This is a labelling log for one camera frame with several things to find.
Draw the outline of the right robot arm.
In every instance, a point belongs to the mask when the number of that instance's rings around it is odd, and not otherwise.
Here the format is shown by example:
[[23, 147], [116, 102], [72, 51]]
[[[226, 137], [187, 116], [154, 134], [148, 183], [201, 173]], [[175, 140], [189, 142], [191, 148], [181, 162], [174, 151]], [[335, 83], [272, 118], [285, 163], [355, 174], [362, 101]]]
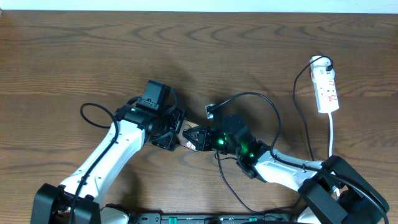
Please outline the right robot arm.
[[344, 159], [331, 156], [323, 162], [287, 156], [256, 140], [238, 115], [216, 127], [189, 124], [182, 135], [197, 151], [236, 156], [250, 179], [298, 192], [308, 207], [298, 222], [378, 223], [387, 218], [386, 200]]

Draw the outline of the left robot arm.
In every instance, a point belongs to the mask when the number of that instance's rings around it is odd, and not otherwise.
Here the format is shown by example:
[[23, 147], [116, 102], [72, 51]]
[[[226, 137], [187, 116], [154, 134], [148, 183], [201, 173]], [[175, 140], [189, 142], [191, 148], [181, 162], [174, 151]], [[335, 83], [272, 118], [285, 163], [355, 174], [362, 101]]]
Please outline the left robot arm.
[[115, 113], [108, 133], [87, 160], [59, 186], [37, 191], [31, 223], [135, 223], [136, 215], [118, 205], [103, 205], [115, 178], [147, 142], [173, 151], [185, 112], [168, 105], [171, 87], [149, 80], [142, 96]]

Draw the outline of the Galaxy S25 Ultra smartphone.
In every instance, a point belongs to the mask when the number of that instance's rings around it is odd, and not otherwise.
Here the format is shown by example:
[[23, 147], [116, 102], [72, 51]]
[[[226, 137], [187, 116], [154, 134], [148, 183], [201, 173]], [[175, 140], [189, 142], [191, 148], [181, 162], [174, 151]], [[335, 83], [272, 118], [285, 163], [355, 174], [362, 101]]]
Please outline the Galaxy S25 Ultra smartphone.
[[199, 136], [199, 124], [193, 123], [187, 119], [183, 120], [180, 132], [177, 135], [178, 143], [192, 151], [197, 151], [198, 136]]

